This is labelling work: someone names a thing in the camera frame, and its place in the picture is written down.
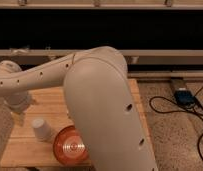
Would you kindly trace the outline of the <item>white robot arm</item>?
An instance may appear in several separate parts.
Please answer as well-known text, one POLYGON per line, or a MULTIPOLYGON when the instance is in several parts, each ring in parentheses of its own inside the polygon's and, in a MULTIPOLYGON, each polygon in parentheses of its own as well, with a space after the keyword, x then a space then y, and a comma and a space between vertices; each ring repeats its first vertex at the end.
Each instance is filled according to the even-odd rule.
POLYGON ((102 46, 0 74, 2 97, 59 86, 96 171, 158 171, 120 51, 102 46))

